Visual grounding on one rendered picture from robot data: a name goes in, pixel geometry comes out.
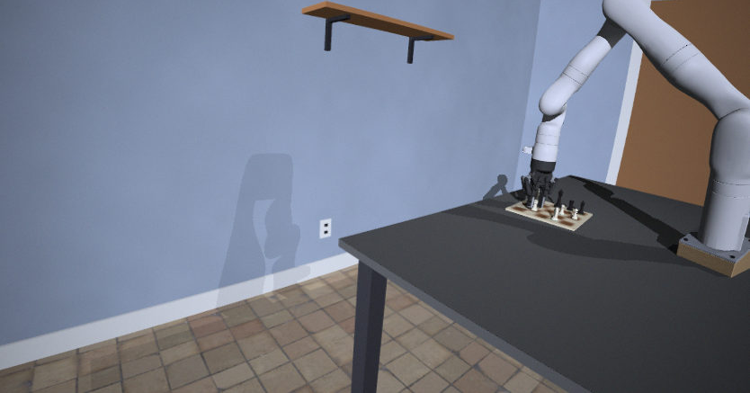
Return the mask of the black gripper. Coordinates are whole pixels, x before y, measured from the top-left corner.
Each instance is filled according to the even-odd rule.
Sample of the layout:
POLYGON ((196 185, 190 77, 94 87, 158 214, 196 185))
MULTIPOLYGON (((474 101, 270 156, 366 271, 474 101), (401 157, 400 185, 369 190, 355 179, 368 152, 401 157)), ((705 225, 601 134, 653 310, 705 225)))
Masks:
POLYGON ((547 195, 551 195, 558 183, 558 178, 552 172, 555 170, 556 162, 540 161, 531 159, 531 171, 529 175, 522 176, 522 191, 528 194, 527 207, 532 208, 536 191, 540 188, 537 206, 542 208, 547 195), (542 179, 543 177, 543 179, 542 179), (534 186, 535 187, 534 187, 534 186), (542 186, 542 187, 541 187, 542 186))

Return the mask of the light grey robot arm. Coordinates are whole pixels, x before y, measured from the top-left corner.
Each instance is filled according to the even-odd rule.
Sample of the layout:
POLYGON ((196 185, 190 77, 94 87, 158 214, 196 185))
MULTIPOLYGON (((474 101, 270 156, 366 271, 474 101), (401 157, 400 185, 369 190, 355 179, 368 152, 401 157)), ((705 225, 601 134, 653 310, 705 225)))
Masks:
POLYGON ((702 103, 718 120, 697 238, 714 249, 740 251, 750 218, 750 100, 643 0, 603 0, 602 7, 603 27, 540 98, 543 117, 535 144, 522 152, 540 161, 557 161, 567 100, 628 33, 671 85, 702 103))

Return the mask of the beige and brown chessboard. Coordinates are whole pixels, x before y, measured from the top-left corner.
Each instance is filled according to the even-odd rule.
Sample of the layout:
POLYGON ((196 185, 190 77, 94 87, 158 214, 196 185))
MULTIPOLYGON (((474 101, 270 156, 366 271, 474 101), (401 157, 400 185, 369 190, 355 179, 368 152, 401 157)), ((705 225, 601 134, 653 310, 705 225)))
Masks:
POLYGON ((566 228, 569 230, 575 231, 577 228, 579 228, 582 224, 584 224, 589 218, 593 216, 593 214, 584 212, 584 215, 582 214, 576 214, 577 219, 571 219, 572 216, 574 216, 574 211, 567 210, 568 207, 564 208, 564 214, 565 215, 559 215, 558 214, 558 221, 551 220, 554 214, 554 205, 555 203, 551 203, 548 201, 544 202, 543 208, 537 207, 537 211, 531 210, 531 208, 527 207, 525 204, 527 200, 521 201, 519 203, 516 203, 508 208, 505 208, 505 210, 532 218, 537 219, 558 227, 566 228))

